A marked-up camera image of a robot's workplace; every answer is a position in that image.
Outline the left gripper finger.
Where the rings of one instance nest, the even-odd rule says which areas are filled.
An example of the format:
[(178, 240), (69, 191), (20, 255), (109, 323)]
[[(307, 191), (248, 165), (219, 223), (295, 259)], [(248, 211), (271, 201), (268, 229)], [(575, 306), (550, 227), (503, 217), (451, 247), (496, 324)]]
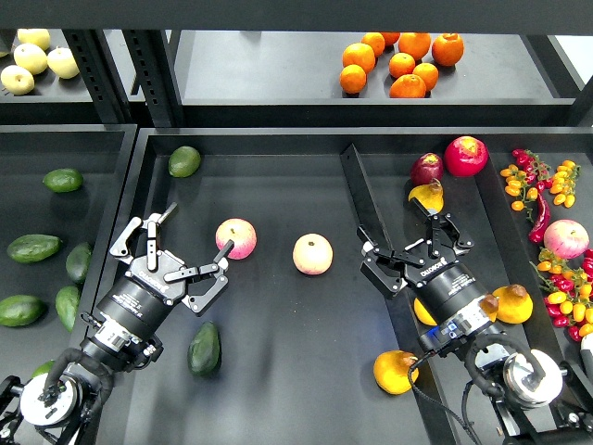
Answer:
[(128, 265), (134, 256), (129, 249), (131, 238), (146, 233), (146, 268), (148, 271), (158, 269), (158, 243), (162, 224), (177, 210), (177, 203), (172, 202), (162, 213), (152, 213), (146, 219), (132, 217), (120, 235), (112, 243), (109, 254)]
[[(234, 247), (233, 241), (227, 241), (211, 263), (199, 267), (187, 268), (183, 266), (178, 271), (164, 274), (164, 282), (168, 285), (181, 283), (181, 291), (168, 291), (164, 297), (164, 304), (174, 307), (183, 303), (196, 316), (202, 316), (224, 291), (229, 280), (226, 272), (229, 268), (228, 256)], [(212, 279), (212, 285), (202, 295), (191, 295), (190, 285)]]

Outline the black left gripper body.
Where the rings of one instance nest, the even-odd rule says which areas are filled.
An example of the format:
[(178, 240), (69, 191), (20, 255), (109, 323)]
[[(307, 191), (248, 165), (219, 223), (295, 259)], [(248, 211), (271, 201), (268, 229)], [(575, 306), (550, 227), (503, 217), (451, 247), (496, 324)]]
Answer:
[(155, 272), (147, 269), (146, 256), (136, 258), (96, 309), (109, 324), (118, 324), (132, 336), (147, 340), (169, 316), (175, 300), (187, 291), (182, 281), (167, 283), (164, 276), (185, 267), (185, 263), (170, 252), (158, 255)]

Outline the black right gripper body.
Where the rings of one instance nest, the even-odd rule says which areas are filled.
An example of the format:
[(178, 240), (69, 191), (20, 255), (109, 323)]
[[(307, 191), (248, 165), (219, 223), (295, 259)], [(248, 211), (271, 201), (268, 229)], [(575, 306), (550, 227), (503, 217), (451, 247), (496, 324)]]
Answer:
[(479, 302), (486, 295), (486, 289), (463, 263), (446, 262), (442, 257), (422, 267), (408, 265), (404, 274), (410, 288), (408, 300), (415, 317), (415, 299), (422, 303), (437, 325), (445, 324), (457, 315), (466, 319), (477, 317)]

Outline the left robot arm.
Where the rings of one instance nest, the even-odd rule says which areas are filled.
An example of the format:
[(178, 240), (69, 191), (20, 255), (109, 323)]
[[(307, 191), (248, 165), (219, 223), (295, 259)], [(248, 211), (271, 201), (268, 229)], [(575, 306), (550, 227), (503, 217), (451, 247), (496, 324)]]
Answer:
[(200, 316), (227, 286), (232, 240), (199, 267), (160, 247), (160, 228), (176, 208), (132, 218), (112, 244), (110, 255), (127, 268), (96, 312), (82, 314), (94, 334), (64, 350), (47, 373), (26, 383), (13, 375), (2, 382), (2, 443), (14, 443), (22, 423), (52, 444), (81, 443), (109, 399), (115, 375), (158, 360), (163, 346), (156, 332), (171, 311), (183, 304)]

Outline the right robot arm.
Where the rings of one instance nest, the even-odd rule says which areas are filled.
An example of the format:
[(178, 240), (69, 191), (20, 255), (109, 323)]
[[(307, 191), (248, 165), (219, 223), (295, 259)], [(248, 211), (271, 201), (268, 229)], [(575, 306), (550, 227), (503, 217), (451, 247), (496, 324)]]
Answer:
[(592, 396), (568, 363), (557, 363), (505, 334), (492, 321), (491, 296), (460, 257), (473, 240), (453, 216), (412, 206), (425, 235), (400, 250), (391, 247), (380, 212), (369, 197), (354, 203), (363, 243), (362, 273), (387, 299), (414, 291), (436, 325), (419, 336), (423, 354), (414, 372), (434, 356), (455, 354), (470, 381), (489, 398), (506, 444), (589, 444)]

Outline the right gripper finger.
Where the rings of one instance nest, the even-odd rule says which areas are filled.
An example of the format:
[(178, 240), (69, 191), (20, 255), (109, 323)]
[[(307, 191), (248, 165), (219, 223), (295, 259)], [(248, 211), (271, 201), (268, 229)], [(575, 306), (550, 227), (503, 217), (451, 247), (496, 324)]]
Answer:
[(363, 225), (358, 227), (357, 235), (362, 241), (360, 271), (386, 299), (392, 299), (408, 284), (405, 267), (419, 266), (420, 258), (407, 251), (380, 247)]
[(441, 214), (436, 209), (427, 209), (416, 197), (413, 205), (425, 217), (426, 244), (430, 258), (442, 256), (442, 247), (450, 248), (455, 256), (465, 255), (474, 247), (469, 233), (458, 227), (451, 213)]

